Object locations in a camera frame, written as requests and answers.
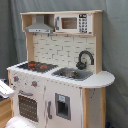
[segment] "white door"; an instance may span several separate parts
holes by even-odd
[[[82,128],[81,89],[54,81],[46,82],[46,128]]]
[[[56,32],[79,33],[79,14],[56,14]]]

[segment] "control knob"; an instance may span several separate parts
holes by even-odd
[[[19,80],[18,76],[14,77],[14,82],[17,82]]]
[[[37,82],[36,81],[33,81],[32,82],[32,86],[37,87]]]

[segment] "cabinet handle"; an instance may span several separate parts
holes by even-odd
[[[59,30],[59,27],[57,26],[57,21],[59,21],[59,17],[56,17],[56,21],[55,21],[56,30]]]
[[[48,102],[47,112],[48,112],[48,118],[52,119],[52,115],[50,114],[50,107],[51,107],[51,101]]]
[[[32,93],[26,93],[26,92],[24,92],[22,90],[20,90],[19,93],[21,93],[22,95],[25,95],[25,96],[33,96]]]

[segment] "white tile backsplash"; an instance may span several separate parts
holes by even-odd
[[[95,37],[78,35],[33,35],[35,61],[54,63],[60,66],[76,67],[79,53],[88,50],[94,56]],[[82,56],[87,69],[94,70],[88,55]]]

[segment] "cabinet door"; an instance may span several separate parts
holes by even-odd
[[[46,82],[47,128],[82,128],[81,89],[53,81]]]

